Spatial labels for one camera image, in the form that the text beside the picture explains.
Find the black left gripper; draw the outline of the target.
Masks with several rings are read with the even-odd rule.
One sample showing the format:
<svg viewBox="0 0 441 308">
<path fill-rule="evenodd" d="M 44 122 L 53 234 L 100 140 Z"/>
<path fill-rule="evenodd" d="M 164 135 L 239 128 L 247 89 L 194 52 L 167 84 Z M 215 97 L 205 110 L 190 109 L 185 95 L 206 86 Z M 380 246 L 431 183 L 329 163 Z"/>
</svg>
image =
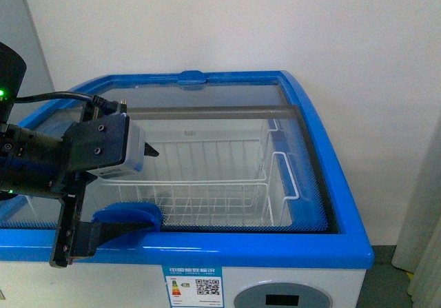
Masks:
<svg viewBox="0 0 441 308">
<path fill-rule="evenodd" d="M 108 103 L 103 108 L 86 105 L 79 123 L 71 125 L 63 142 L 68 149 L 68 159 L 63 167 L 61 185 L 63 195 L 59 199 L 61 210 L 50 257 L 50 266 L 63 268 L 79 258 L 93 257 L 99 246 L 131 232 L 155 230 L 153 223 L 119 223 L 104 221 L 83 221 L 81 219 L 85 189 L 98 176 L 85 168 L 86 138 L 88 128 L 97 119 L 127 114 L 127 106 Z M 144 144 L 144 156 L 157 157 L 159 152 L 149 143 Z"/>
</svg>

